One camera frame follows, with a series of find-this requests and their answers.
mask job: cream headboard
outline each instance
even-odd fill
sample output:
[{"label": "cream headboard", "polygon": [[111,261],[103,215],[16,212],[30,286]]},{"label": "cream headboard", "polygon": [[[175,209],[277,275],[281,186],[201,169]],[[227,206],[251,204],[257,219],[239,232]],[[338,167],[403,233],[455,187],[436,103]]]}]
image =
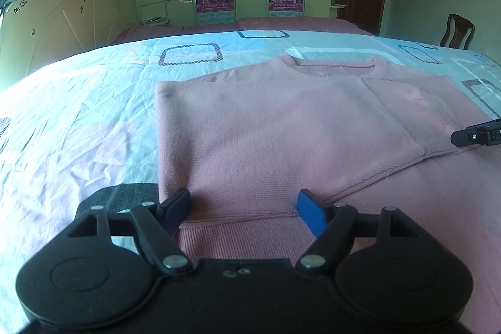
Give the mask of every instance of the cream headboard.
[{"label": "cream headboard", "polygon": [[124,29],[117,0],[19,0],[0,28],[0,92],[44,65],[106,46]]}]

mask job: screw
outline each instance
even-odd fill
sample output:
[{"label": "screw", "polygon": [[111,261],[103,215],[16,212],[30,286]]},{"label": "screw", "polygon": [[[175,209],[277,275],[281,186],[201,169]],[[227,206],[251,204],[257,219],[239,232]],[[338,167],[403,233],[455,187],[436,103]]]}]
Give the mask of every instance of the screw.
[{"label": "screw", "polygon": [[325,265],[325,258],[320,255],[306,255],[300,260],[301,264],[307,269],[316,269]]},{"label": "screw", "polygon": [[222,275],[224,277],[236,277],[236,272],[233,272],[232,270],[225,270]]},{"label": "screw", "polygon": [[164,258],[162,263],[166,268],[179,269],[188,264],[188,259],[181,255],[171,255]]}]

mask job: patterned bed sheet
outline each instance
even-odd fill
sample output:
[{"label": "patterned bed sheet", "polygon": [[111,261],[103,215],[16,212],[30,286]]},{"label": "patterned bed sheet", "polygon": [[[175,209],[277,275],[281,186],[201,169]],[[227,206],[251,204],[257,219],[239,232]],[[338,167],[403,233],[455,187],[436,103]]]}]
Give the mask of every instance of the patterned bed sheet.
[{"label": "patterned bed sheet", "polygon": [[175,36],[44,67],[0,95],[0,332],[27,323],[14,290],[18,270],[91,195],[121,183],[157,183],[157,82],[285,52],[322,60],[378,56],[449,75],[480,109],[501,117],[501,67],[487,56],[364,35],[276,30]]}]

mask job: folded pink sweater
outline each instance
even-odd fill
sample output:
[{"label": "folded pink sweater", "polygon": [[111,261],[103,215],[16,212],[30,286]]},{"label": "folded pink sweater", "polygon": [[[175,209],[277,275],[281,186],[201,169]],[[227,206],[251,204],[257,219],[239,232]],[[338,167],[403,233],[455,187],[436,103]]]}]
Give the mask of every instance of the folded pink sweater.
[{"label": "folded pink sweater", "polygon": [[189,188],[192,226],[294,216],[302,188],[334,202],[486,119],[448,77],[289,55],[158,84],[156,109],[160,198]]}]

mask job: curved headboard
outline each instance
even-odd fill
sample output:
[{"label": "curved headboard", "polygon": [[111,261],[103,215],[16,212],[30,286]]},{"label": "curved headboard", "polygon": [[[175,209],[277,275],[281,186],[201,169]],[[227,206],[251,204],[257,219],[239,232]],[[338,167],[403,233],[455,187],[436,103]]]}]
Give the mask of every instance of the curved headboard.
[{"label": "curved headboard", "polygon": [[19,0],[0,29],[0,92],[33,71],[106,46],[124,29],[117,0]]}]

